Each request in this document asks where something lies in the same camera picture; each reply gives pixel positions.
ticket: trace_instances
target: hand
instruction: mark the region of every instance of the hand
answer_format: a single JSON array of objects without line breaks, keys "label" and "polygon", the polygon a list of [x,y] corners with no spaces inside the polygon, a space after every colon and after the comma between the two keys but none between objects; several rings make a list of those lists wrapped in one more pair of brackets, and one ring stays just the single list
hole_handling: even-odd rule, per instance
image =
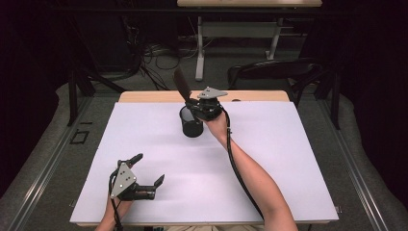
[{"label": "hand", "polygon": [[[117,197],[114,199],[115,205],[117,206],[117,213],[119,214],[120,218],[123,218],[123,216],[126,215],[126,213],[129,211],[130,207],[133,204],[132,201],[120,201]],[[99,223],[99,225],[96,227],[95,230],[97,231],[111,231],[115,229],[116,221],[115,221],[115,211],[114,207],[112,205],[111,197],[108,194],[108,199],[106,202],[106,208],[105,208],[105,214]]]}]

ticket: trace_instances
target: black chair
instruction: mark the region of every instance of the black chair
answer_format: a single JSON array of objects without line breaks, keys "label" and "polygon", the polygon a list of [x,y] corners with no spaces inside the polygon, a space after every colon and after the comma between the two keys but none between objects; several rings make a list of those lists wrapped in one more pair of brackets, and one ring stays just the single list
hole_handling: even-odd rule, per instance
[{"label": "black chair", "polygon": [[318,59],[269,60],[228,69],[229,90],[284,90],[297,107],[303,90],[326,73]]}]

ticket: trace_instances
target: cable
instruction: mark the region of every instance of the cable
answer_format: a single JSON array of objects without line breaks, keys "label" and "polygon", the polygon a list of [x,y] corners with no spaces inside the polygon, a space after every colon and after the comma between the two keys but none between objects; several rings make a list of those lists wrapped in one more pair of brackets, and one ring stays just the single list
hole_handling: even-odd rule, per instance
[{"label": "cable", "polygon": [[245,185],[244,181],[242,180],[240,172],[238,171],[237,166],[235,165],[235,161],[234,161],[234,157],[232,155],[232,149],[231,149],[230,118],[229,118],[229,115],[228,115],[227,111],[225,111],[224,108],[222,108],[222,110],[225,112],[225,116],[226,116],[226,120],[227,120],[227,150],[228,150],[228,156],[229,156],[229,159],[230,159],[230,162],[231,162],[232,169],[234,170],[235,175],[237,176],[237,179],[240,182],[240,184],[241,184],[243,190],[245,191],[246,195],[248,196],[249,200],[252,202],[252,204],[254,205],[255,209],[258,211],[261,218],[264,219],[264,216],[262,215],[262,212],[261,212],[260,208],[258,207],[257,203],[255,202],[254,198],[252,197],[251,193],[249,193],[249,190],[246,188],[246,185]]}]

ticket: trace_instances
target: white tabletop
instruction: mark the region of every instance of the white tabletop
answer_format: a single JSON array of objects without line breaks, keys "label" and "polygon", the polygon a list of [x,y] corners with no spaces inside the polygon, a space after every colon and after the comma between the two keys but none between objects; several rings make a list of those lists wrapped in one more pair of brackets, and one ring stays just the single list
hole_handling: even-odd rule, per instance
[{"label": "white tabletop", "polygon": [[[296,222],[337,220],[330,194],[292,102],[224,102],[234,140],[275,179]],[[141,185],[166,175],[155,200],[136,201],[123,218],[134,225],[262,222],[226,151],[207,128],[182,133],[183,103],[116,103],[70,222],[102,219],[117,160],[143,153],[132,168]]]},{"label": "white tabletop", "polygon": [[321,0],[178,0],[179,7],[320,7]]}]

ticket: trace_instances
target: desk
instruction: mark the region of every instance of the desk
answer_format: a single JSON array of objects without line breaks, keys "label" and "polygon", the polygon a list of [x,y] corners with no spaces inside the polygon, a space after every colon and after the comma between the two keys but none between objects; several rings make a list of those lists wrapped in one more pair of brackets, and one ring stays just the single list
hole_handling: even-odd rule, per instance
[{"label": "desk", "polygon": [[[198,8],[317,8],[321,0],[178,0],[179,7]],[[204,22],[198,17],[198,58],[195,80],[203,80],[204,50],[203,37],[228,38],[273,38],[270,49],[266,52],[267,59],[273,60],[279,40],[283,18],[276,22]]]},{"label": "desk", "polygon": [[[229,96],[219,100],[231,118],[234,140],[273,176],[295,221],[337,220],[297,110],[285,93],[228,92]],[[268,94],[283,101],[259,101]],[[237,98],[242,102],[228,102]],[[70,222],[96,225],[104,213],[109,175],[117,160],[141,152],[143,159],[132,169],[138,183],[151,185],[162,174],[166,178],[157,189],[156,199],[136,201],[123,224],[262,223],[236,179],[227,153],[208,129],[204,128],[195,139],[183,135],[178,115],[182,102],[177,91],[123,93],[115,104]]]}]

